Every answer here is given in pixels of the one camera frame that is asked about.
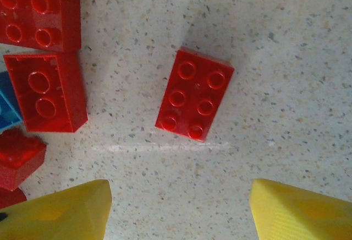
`red 2x3 brick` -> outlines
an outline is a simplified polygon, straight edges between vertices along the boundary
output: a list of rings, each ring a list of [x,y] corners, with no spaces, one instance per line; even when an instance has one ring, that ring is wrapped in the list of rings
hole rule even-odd
[[[233,72],[227,61],[182,47],[155,126],[204,141]]]
[[[0,43],[55,52],[81,48],[80,0],[0,0]]]
[[[44,162],[46,145],[17,128],[0,135],[0,188],[14,191]]]
[[[6,55],[4,60],[28,131],[73,133],[87,121],[77,52]]]

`speckled countertop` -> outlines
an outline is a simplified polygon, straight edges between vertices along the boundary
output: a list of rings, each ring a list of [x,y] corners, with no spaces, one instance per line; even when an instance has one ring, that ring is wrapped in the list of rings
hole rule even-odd
[[[82,39],[89,123],[30,199],[109,179],[107,240],[257,239],[257,177],[352,201],[352,0],[82,0]],[[236,68],[205,143],[154,128],[181,45]]]

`blue lego brick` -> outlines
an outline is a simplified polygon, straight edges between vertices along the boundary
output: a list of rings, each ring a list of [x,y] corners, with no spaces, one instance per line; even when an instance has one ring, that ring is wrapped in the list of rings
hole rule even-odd
[[[8,72],[0,73],[0,132],[23,121]]]

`white speckled floor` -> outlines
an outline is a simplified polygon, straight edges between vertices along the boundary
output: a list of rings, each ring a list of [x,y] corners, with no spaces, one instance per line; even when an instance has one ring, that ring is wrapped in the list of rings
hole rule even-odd
[[[352,201],[352,0],[82,0],[82,38],[89,123],[30,199],[109,179],[106,240],[258,239],[257,177]],[[154,128],[181,45],[236,68],[205,143]]]

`building block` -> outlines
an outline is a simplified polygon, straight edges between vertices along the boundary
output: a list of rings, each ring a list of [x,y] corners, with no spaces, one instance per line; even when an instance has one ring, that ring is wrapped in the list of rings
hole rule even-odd
[[[4,59],[28,131],[73,133],[88,120],[77,52]]]
[[[0,240],[103,240],[112,203],[96,180],[0,210]]]
[[[0,73],[0,132],[21,123],[22,115],[8,72]]]
[[[182,47],[155,126],[204,141],[233,72],[227,61]]]
[[[250,205],[260,240],[351,240],[352,203],[255,179]]]
[[[0,135],[0,188],[15,190],[43,163],[46,145],[12,128]]]
[[[0,43],[55,52],[81,48],[80,0],[0,0]]]
[[[0,209],[17,203],[22,203],[26,200],[26,195],[24,195],[23,191],[19,188],[15,189],[13,192],[6,189],[0,189]]]

